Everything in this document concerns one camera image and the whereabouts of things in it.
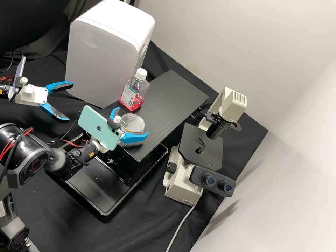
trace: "black cloth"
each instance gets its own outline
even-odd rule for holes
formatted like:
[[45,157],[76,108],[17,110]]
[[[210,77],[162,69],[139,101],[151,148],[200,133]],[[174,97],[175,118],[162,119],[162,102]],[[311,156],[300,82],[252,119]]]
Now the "black cloth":
[[31,43],[62,19],[70,0],[10,0],[0,5],[0,54]]
[[[65,66],[61,61],[64,60],[65,54],[57,56],[59,59],[47,57],[28,62],[24,76],[29,82],[39,86],[64,80]],[[169,68],[173,69],[206,93],[210,99],[201,113],[207,110],[217,96],[214,90],[153,43],[150,43],[144,68],[149,72],[149,80],[158,77]],[[12,75],[14,71],[15,68],[8,72],[11,74],[6,75]],[[55,93],[48,101],[72,120],[86,104],[66,92]],[[4,100],[0,100],[0,107],[0,123],[13,122],[24,128],[33,126],[36,135],[44,141],[60,136],[72,123],[57,123],[39,108]],[[189,117],[187,121],[196,124],[200,118],[199,116],[193,120]],[[229,134],[228,137],[236,142],[224,148],[228,160],[223,172],[231,172],[234,179],[267,133],[264,127],[246,114],[240,121],[243,127],[246,127],[241,133],[244,132],[243,136],[247,136],[247,139]],[[183,124],[167,137],[163,144],[170,148],[178,143],[182,130]],[[81,129],[76,126],[70,132],[69,138],[80,132]],[[30,238],[40,251],[165,251],[177,226],[190,209],[189,206],[164,196],[162,180],[167,160],[168,156],[108,218],[96,216],[94,211],[85,204],[80,204],[80,200],[78,202],[70,196],[44,171],[38,172],[26,185],[15,191],[18,214],[30,227]],[[189,251],[222,200],[222,197],[204,190],[200,201],[177,235],[171,251]]]

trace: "black knob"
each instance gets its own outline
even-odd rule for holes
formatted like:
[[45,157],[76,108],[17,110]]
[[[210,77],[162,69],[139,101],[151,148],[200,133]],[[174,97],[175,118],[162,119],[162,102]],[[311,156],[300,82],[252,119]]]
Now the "black knob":
[[167,168],[166,168],[166,171],[171,173],[171,174],[174,174],[176,172],[176,169],[177,169],[177,164],[173,163],[173,162],[169,162],[167,164]]

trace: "clear petri dish lid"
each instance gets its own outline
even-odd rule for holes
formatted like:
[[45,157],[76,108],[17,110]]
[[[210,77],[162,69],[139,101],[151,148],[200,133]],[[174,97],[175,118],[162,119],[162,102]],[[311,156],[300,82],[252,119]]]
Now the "clear petri dish lid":
[[125,114],[121,117],[121,128],[124,131],[137,133],[142,132],[145,129],[144,120],[136,114]]

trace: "white wall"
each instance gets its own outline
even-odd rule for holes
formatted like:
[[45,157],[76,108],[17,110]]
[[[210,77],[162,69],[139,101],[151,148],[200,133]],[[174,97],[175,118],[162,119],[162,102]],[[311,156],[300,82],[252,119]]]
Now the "white wall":
[[192,252],[335,251],[336,61],[269,132]]
[[270,129],[192,252],[335,251],[335,2],[138,0],[163,51]]
[[220,91],[247,95],[247,113],[271,129],[336,58],[331,0],[137,0],[152,40]]

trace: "white box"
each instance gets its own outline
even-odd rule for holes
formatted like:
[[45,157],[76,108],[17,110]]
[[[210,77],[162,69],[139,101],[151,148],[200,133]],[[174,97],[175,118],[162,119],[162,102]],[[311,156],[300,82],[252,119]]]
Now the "white box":
[[155,20],[119,0],[104,0],[70,26],[65,79],[70,94],[98,107],[119,99],[141,67]]

